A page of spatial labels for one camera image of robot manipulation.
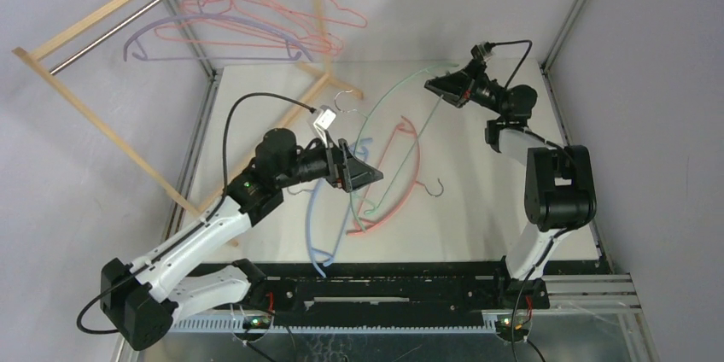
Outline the blue plastic hanger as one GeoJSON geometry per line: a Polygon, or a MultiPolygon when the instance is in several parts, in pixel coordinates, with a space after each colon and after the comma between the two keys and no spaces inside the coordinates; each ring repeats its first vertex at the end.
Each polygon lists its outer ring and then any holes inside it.
{"type": "Polygon", "coordinates": [[[330,190],[323,180],[317,181],[309,193],[304,217],[307,256],[313,270],[321,278],[327,278],[352,218],[350,197],[330,190]]]}

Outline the pink notched hanger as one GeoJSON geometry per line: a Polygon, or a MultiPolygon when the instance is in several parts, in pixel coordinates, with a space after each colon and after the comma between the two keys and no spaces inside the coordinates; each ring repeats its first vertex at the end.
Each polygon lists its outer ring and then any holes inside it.
{"type": "MultiPolygon", "coordinates": [[[[212,13],[221,14],[218,9],[206,3],[206,0],[181,0],[180,9],[178,10],[181,14],[193,14],[193,13],[212,13]]],[[[267,32],[253,29],[250,26],[225,26],[221,21],[210,20],[210,21],[194,21],[188,23],[185,26],[192,26],[196,30],[198,39],[196,43],[200,45],[211,45],[211,46],[229,46],[235,49],[235,51],[251,51],[254,50],[254,55],[246,55],[252,57],[285,57],[286,51],[283,47],[283,41],[280,38],[273,37],[267,32]]],[[[182,43],[182,39],[178,35],[178,27],[167,25],[166,27],[152,30],[157,38],[166,41],[174,41],[182,43]]],[[[332,56],[321,55],[325,61],[328,61],[332,56]]]]}

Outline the purple plastic hanger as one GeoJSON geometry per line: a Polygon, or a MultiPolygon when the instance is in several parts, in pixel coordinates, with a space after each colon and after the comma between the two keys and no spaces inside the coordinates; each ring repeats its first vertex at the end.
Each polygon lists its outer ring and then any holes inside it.
{"type": "Polygon", "coordinates": [[[150,22],[149,24],[141,27],[134,32],[123,45],[123,60],[128,61],[129,56],[139,61],[185,61],[185,60],[229,60],[229,61],[263,61],[263,62],[274,62],[274,61],[299,61],[305,56],[310,62],[313,62],[313,58],[307,47],[299,40],[291,37],[285,32],[282,32],[276,27],[269,26],[266,23],[261,23],[255,20],[231,15],[212,14],[212,13],[193,13],[193,14],[181,14],[171,15],[159,20],[150,22]],[[186,57],[149,57],[148,52],[142,46],[139,39],[151,30],[166,27],[167,25],[172,26],[184,26],[194,21],[210,21],[217,20],[221,21],[225,26],[230,24],[235,26],[250,26],[253,29],[267,32],[273,37],[280,38],[283,41],[283,47],[286,51],[285,57],[241,57],[241,56],[186,56],[186,57]]]}

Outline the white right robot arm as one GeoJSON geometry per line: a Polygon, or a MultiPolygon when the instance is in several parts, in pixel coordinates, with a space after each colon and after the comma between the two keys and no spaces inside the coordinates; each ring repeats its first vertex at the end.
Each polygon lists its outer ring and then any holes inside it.
{"type": "Polygon", "coordinates": [[[454,73],[428,80],[424,87],[455,108],[474,103],[496,113],[484,130],[486,144],[525,169],[523,208],[528,223],[503,259],[505,276],[493,284],[494,299],[503,307],[516,307],[528,293],[524,281],[541,277],[558,244],[595,217],[589,151],[556,144],[532,131],[528,122],[537,91],[528,85],[504,87],[488,76],[483,60],[471,60],[454,73]]]}

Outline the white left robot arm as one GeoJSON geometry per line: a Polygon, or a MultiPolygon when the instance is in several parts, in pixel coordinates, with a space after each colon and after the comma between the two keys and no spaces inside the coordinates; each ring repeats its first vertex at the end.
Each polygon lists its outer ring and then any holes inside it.
{"type": "Polygon", "coordinates": [[[103,313],[129,345],[141,351],[197,313],[240,302],[247,308],[262,307],[266,275],[249,260],[236,260],[200,277],[191,272],[280,206],[284,189],[321,178],[351,193],[383,174],[356,157],[343,139],[334,143],[315,138],[302,148],[292,131],[268,131],[214,208],[131,263],[114,259],[102,268],[103,313]]]}

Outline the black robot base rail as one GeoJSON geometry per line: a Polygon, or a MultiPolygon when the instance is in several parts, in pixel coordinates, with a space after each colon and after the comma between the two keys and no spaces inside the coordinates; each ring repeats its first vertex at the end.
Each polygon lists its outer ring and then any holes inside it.
{"type": "Polygon", "coordinates": [[[602,260],[553,260],[541,282],[526,289],[503,277],[501,261],[335,263],[321,276],[308,263],[261,262],[262,296],[217,305],[254,312],[258,306],[289,327],[447,328],[479,325],[482,312],[529,306],[547,309],[558,276],[606,275],[602,260]]]}

